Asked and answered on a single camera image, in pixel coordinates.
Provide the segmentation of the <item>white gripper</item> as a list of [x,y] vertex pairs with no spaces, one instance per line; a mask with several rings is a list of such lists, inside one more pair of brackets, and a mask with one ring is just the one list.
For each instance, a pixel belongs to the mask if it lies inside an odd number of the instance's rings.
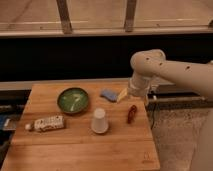
[[117,102],[120,102],[128,96],[128,93],[135,97],[144,98],[145,106],[149,105],[148,92],[150,81],[145,79],[134,80],[131,78],[128,83],[128,89],[124,88],[117,97]]

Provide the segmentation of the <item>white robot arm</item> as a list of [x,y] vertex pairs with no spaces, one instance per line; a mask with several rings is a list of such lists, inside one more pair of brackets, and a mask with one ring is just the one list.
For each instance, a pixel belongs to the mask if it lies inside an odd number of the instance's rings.
[[[132,95],[145,100],[151,81],[160,77],[213,101],[213,64],[171,61],[162,50],[152,49],[136,52],[130,65],[133,75],[118,99]],[[213,171],[213,108],[200,130],[190,171]]]

